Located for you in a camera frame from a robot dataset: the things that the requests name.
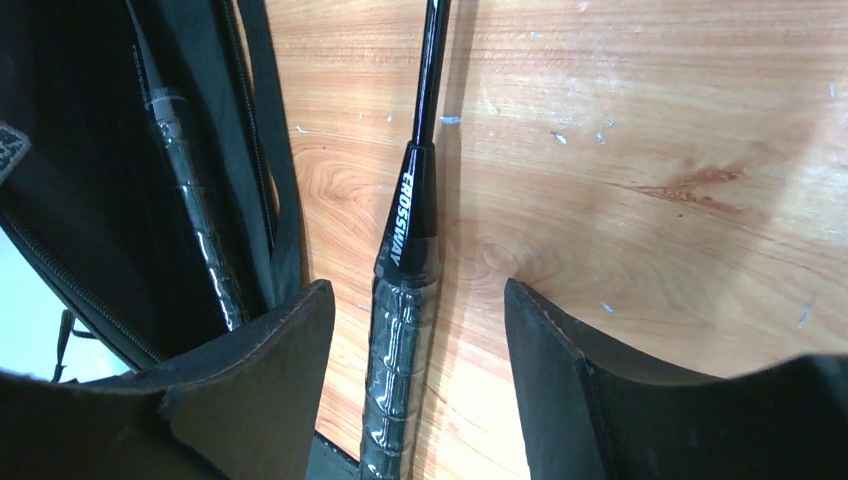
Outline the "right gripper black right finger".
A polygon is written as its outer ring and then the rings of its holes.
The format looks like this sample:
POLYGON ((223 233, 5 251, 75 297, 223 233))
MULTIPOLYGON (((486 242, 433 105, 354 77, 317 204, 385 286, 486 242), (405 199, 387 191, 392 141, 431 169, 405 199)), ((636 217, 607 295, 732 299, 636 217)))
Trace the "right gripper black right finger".
POLYGON ((847 475, 845 355, 722 379, 632 347, 516 279, 504 316, 535 479, 847 475))

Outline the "black badminton racket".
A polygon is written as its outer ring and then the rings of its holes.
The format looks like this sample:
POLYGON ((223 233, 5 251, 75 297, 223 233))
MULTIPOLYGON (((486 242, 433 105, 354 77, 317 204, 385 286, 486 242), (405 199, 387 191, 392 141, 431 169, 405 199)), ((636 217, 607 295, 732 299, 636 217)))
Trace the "black badminton racket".
POLYGON ((145 108, 161 142, 164 162, 221 319, 229 331, 238 329, 250 319, 251 301, 239 241, 228 218, 220 162, 213 156, 187 83, 179 78, 180 58, 164 45, 164 29, 155 23, 144 2, 127 1, 125 5, 137 36, 145 108))
POLYGON ((411 472, 443 272, 434 132, 449 15, 449 2, 427 2, 411 138, 374 265, 360 479, 411 472))

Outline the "black badminton racket front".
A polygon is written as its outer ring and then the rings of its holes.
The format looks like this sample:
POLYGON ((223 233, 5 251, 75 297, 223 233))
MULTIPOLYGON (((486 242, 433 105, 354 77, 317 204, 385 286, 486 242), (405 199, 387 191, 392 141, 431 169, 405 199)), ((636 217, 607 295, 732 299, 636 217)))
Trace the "black badminton racket front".
POLYGON ((251 301, 239 241, 228 218, 220 162, 213 156, 187 83, 179 78, 180 58, 164 45, 164 29, 155 23, 144 2, 127 1, 125 5, 137 36, 145 108, 161 142, 164 162, 221 319, 229 331, 238 329, 250 319, 251 301))

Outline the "black Crossway racket bag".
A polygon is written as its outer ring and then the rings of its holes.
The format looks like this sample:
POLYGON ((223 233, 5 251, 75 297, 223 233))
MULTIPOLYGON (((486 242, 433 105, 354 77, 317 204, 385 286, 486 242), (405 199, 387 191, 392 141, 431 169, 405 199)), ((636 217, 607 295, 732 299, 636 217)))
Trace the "black Crossway racket bag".
MULTIPOLYGON (((149 112, 127 1, 1 5, 1 227, 131 369, 229 330, 149 112)), ((302 210, 265 1, 142 1, 180 58, 249 289, 304 286, 302 210)))

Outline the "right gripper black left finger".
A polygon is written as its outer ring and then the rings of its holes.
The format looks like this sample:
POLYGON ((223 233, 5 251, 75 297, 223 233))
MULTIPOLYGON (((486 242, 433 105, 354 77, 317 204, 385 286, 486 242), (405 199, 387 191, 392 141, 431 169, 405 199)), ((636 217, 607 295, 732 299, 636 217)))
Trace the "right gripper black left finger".
POLYGON ((302 479, 335 323, 332 284, 135 374, 1 377, 5 479, 302 479))

